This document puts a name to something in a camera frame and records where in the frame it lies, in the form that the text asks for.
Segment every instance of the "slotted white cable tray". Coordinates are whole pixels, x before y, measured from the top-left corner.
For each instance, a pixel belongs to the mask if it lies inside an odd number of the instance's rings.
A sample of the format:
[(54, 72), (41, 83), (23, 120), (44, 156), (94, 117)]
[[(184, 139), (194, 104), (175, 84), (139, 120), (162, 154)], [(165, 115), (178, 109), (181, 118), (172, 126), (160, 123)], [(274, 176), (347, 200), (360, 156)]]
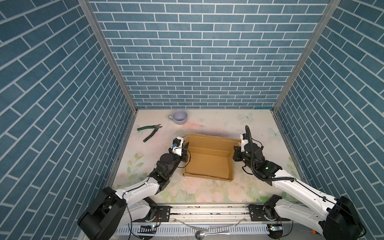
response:
[[(205, 228), (208, 229), (207, 224), (194, 224), (194, 227)], [(148, 232), (149, 229), (140, 228), (140, 225), (133, 225), (132, 232), (136, 235), (140, 236), (158, 236), (158, 237), (184, 237), (184, 236), (194, 236), (197, 232), (196, 229), (191, 227), (182, 225), (182, 224), (162, 224), (160, 225), (156, 231), (156, 234), (153, 233), (138, 233), (140, 232)], [(254, 234), (269, 234), (267, 229), (267, 224), (259, 223), (245, 223), (239, 224), (235, 227), (221, 227), (207, 230), (206, 233), (214, 233), (228, 230), (231, 235), (254, 235)], [(116, 230), (116, 235), (129, 235), (129, 227), (125, 225)]]

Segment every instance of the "spoon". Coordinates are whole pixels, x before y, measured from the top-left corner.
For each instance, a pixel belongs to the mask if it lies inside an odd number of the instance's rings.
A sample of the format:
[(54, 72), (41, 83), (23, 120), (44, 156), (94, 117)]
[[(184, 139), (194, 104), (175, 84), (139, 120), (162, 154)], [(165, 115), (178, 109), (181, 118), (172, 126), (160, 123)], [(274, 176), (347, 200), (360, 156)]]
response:
[(205, 236), (208, 235), (230, 235), (229, 231), (222, 231), (222, 232), (214, 232), (214, 233), (205, 233), (202, 230), (199, 230), (196, 232), (195, 237), (197, 240), (202, 240)]

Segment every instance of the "blue brick wall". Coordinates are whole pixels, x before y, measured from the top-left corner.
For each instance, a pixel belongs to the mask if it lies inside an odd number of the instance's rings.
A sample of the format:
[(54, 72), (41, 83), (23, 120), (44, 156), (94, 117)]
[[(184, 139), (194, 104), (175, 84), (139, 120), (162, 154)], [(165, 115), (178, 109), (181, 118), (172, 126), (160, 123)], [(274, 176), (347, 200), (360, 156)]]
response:
[(72, 239), (132, 114), (76, 0), (0, 1), (0, 239)]
[(342, 0), (277, 114), (312, 186), (384, 225), (384, 1)]
[(139, 108), (271, 108), (328, 1), (91, 5)]

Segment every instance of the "white tabletop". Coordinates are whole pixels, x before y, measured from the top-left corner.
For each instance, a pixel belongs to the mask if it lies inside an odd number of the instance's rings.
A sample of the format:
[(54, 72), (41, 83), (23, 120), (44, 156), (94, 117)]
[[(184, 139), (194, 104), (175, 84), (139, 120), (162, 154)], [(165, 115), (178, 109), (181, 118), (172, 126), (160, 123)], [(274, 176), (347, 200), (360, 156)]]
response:
[[(160, 156), (168, 153), (177, 136), (198, 133), (239, 139), (240, 134), (245, 133), (245, 125), (249, 126), (252, 138), (264, 145), (263, 154), (267, 160), (300, 178), (269, 110), (192, 109), (187, 110), (188, 122), (184, 125), (176, 125), (168, 120), (167, 116), (173, 111), (139, 110), (113, 189), (128, 187), (145, 179)], [(163, 127), (147, 142), (143, 142), (153, 129), (137, 131), (137, 128), (158, 124)], [(265, 202), (272, 194), (278, 194), (295, 201), (281, 190), (245, 174), (242, 166), (242, 162), (233, 162), (234, 179), (231, 182), (183, 177), (183, 169), (177, 169), (169, 185), (151, 198), (157, 203)]]

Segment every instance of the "pliers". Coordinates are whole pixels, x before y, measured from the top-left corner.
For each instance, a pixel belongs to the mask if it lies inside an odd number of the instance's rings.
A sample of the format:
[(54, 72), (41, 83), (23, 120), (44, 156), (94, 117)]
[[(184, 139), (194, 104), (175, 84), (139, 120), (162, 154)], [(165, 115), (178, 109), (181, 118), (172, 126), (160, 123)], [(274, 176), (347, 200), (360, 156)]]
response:
[(159, 128), (163, 127), (163, 126), (160, 126), (161, 124), (159, 125), (153, 125), (153, 126), (145, 126), (145, 127), (139, 127), (137, 130), (140, 131), (140, 130), (144, 130), (144, 129), (151, 129), (151, 128), (154, 128), (154, 130), (152, 131), (152, 133), (146, 137), (143, 142), (146, 142), (148, 141), (154, 134), (155, 132), (157, 132), (159, 130)]

